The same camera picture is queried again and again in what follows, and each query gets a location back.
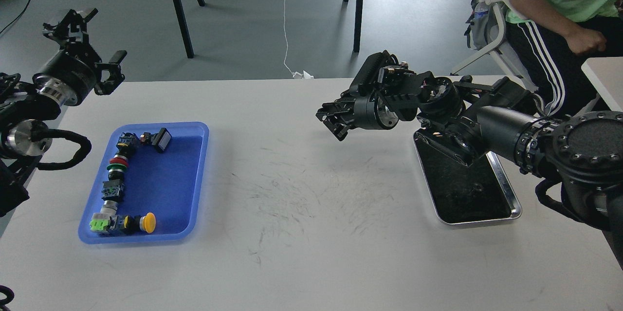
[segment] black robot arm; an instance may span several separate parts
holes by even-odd
[[[0,162],[0,216],[29,198],[24,183],[34,169],[67,169],[91,151],[86,137],[49,129],[44,120],[56,119],[62,105],[79,105],[91,90],[111,94],[125,78],[120,69],[124,50],[102,63],[89,44],[87,22],[95,14],[96,9],[64,10],[44,23],[44,36],[58,43],[59,50],[33,76],[33,83],[20,81],[19,74],[0,73],[0,158],[13,160],[9,165]],[[103,71],[110,74],[105,81]],[[67,162],[40,163],[53,138],[74,142],[79,149]]]
[[[368,57],[349,90],[316,117],[340,141],[350,129],[392,129],[417,118],[416,136],[465,166],[493,151],[521,173],[545,178],[536,189],[541,203],[612,233],[623,261],[623,112],[563,121],[535,117],[539,110],[538,98],[507,77],[492,86],[474,84],[471,76],[452,82],[408,70],[384,51]],[[558,183],[561,202],[547,196]]]

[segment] gray floor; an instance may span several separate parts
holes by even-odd
[[[27,0],[0,0],[0,27]],[[59,9],[96,7],[91,44],[103,59],[119,49],[127,81],[291,78],[283,66],[283,0],[183,0],[195,59],[185,58],[171,0],[33,0],[0,36],[0,72],[30,76],[56,51],[41,25]],[[448,74],[472,53],[465,47],[470,0],[364,0],[361,52],[352,53],[354,0],[287,0],[287,63],[316,78],[352,77],[374,52],[387,49],[417,72]],[[463,70],[499,74],[485,57]],[[0,220],[0,234],[4,231]]]

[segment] power cable on floor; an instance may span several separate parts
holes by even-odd
[[[31,3],[31,0],[28,0],[28,2],[26,2],[26,6],[24,7],[24,9],[22,9],[22,12],[20,14],[18,14],[18,16],[13,19],[10,23],[8,23],[4,28],[2,28],[2,30],[0,30],[0,35],[2,35],[2,33],[4,32],[4,30],[6,30],[8,27],[10,27],[11,25],[13,25],[13,23],[15,23],[19,18],[22,17],[22,15],[24,14],[24,12],[26,11],[26,9],[28,9],[28,5]]]
[[[285,0],[283,0],[283,37],[285,38],[285,57],[283,58],[283,65],[288,69],[290,74],[292,74],[292,77],[294,77],[294,73],[285,63],[285,60],[288,58],[288,50],[290,49],[290,45],[288,44],[288,34],[285,31]]]

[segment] person's arm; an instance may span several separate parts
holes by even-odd
[[[524,16],[565,38],[573,53],[583,55],[596,50],[605,51],[605,37],[601,32],[572,22],[547,0],[510,0],[510,3]]]

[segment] person's hand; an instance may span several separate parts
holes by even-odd
[[[617,7],[617,10],[619,11],[619,13],[623,12],[623,0],[617,0],[614,3],[614,6]]]
[[[565,36],[569,49],[576,55],[587,55],[594,51],[605,51],[605,37],[596,30],[579,27]]]

